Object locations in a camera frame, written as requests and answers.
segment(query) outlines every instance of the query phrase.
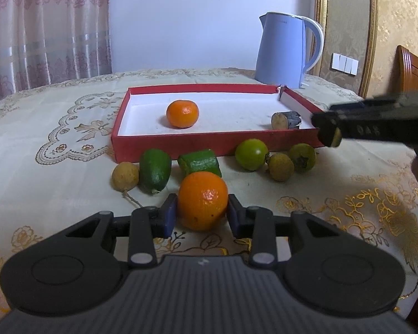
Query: pink curtain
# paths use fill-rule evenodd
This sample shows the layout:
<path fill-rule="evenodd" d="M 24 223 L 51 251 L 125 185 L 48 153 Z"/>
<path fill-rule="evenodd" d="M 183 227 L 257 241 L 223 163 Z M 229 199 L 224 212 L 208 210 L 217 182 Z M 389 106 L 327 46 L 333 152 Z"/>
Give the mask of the pink curtain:
<path fill-rule="evenodd" d="M 0 0 L 0 99 L 109 73 L 108 0 Z"/>

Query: tablecloth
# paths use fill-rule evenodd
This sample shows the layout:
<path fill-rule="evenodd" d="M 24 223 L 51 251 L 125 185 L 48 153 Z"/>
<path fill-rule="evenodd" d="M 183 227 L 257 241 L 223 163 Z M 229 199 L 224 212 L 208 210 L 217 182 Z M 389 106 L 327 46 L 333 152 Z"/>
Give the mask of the tablecloth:
<path fill-rule="evenodd" d="M 72 80 L 14 94 L 0 102 L 0 269 L 12 254 L 98 211 L 129 215 L 135 206 L 110 186 L 116 166 L 110 133 L 128 87 L 185 83 L 252 83 L 254 72 L 234 68 L 149 70 Z M 307 75 L 297 92 L 322 109 L 359 100 L 353 92 Z M 404 266 L 406 285 L 396 310 L 406 317 L 418 295 L 418 184 L 410 172 L 413 152 L 397 144 L 344 141 L 318 149 L 318 163 L 286 183 L 264 171 L 239 171 L 233 157 L 220 158 L 228 189 L 243 206 L 277 215 L 306 210 L 371 245 Z M 130 194 L 143 205 L 161 205 L 177 192 L 179 170 L 161 193 Z M 279 239 L 279 259 L 290 256 Z M 155 239 L 158 256 L 247 255 L 250 240 L 235 240 L 228 226 L 208 233 L 177 226 Z M 127 240 L 115 256 L 125 260 Z M 0 317 L 9 311 L 0 291 Z"/>

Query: gold patterned wallpaper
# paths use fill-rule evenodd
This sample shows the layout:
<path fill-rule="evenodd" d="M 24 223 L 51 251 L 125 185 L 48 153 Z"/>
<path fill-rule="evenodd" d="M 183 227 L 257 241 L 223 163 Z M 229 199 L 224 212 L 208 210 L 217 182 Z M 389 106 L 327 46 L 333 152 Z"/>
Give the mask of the gold patterned wallpaper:
<path fill-rule="evenodd" d="M 378 0 L 378 34 L 368 97 L 389 92 L 396 47 L 418 56 L 418 0 Z"/>
<path fill-rule="evenodd" d="M 321 78 L 359 92 L 367 51 L 370 0 L 328 0 Z M 359 61 L 356 76 L 331 69 L 333 52 Z"/>

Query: cut cucumber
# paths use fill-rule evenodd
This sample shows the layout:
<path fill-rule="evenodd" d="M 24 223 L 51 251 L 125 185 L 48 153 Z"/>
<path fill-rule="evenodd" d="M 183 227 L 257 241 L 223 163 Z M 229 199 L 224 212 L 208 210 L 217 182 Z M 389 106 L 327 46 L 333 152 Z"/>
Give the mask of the cut cucumber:
<path fill-rule="evenodd" d="M 148 193 L 161 192 L 172 171 L 172 159 L 160 149 L 148 149 L 139 159 L 139 183 Z"/>
<path fill-rule="evenodd" d="M 182 154 L 178 157 L 178 165 L 185 176 L 200 171 L 212 172 L 219 177 L 222 176 L 217 157 L 211 149 Z"/>

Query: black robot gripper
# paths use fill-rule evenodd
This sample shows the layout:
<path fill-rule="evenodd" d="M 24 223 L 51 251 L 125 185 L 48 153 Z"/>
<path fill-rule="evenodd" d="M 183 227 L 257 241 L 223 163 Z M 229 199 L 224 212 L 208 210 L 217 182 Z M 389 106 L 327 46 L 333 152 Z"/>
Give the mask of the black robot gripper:
<path fill-rule="evenodd" d="M 405 283 L 400 263 L 306 212 L 274 216 L 229 195 L 233 236 L 252 239 L 247 262 L 167 255 L 159 263 L 153 239 L 172 234 L 176 201 L 171 194 L 124 217 L 98 212 L 12 256 L 0 285 L 13 310 L 0 333 L 413 333 L 392 311 Z M 121 236 L 126 262 L 113 256 Z M 283 262 L 280 236 L 291 250 Z M 184 301 L 171 311 L 176 296 Z M 192 324 L 179 319 L 189 315 Z M 309 325 L 296 330 L 294 318 Z"/>

